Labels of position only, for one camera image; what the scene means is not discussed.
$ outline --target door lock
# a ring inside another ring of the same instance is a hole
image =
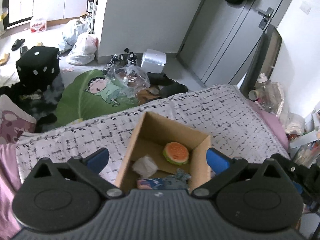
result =
[[[258,11],[264,16],[259,24],[259,28],[264,30],[274,10],[271,7],[269,7],[267,11],[261,10],[260,8],[256,8],[256,11]]]

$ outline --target watermelon slice toy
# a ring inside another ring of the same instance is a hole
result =
[[[186,164],[189,159],[188,149],[177,142],[167,143],[163,150],[163,155],[169,163],[176,165]]]

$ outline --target pink cartoon cushion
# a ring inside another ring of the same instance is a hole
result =
[[[15,143],[23,132],[34,132],[36,119],[17,107],[6,95],[0,96],[0,144]]]

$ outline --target open brown box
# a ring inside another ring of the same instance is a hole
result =
[[[178,166],[169,163],[163,156],[163,149],[169,142],[179,142],[190,152],[187,164]],[[132,164],[139,158],[149,155],[158,166],[153,178],[163,178],[175,174],[177,168],[191,175],[191,190],[206,183],[211,178],[207,165],[206,152],[211,147],[211,136],[170,120],[154,112],[145,112],[132,132],[126,155],[116,178],[115,186],[128,192],[137,187],[140,177],[132,170]]]

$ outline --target patterned tablecloth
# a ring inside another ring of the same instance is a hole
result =
[[[16,144],[21,180],[24,181],[42,157],[49,157],[53,162],[65,162],[72,156],[87,157],[97,149],[106,147],[110,160],[100,175],[113,182],[131,132],[145,111],[156,112],[211,134],[212,145],[230,157],[241,156],[249,162],[259,163],[274,153],[288,156],[238,88],[217,85],[43,134],[23,134]]]

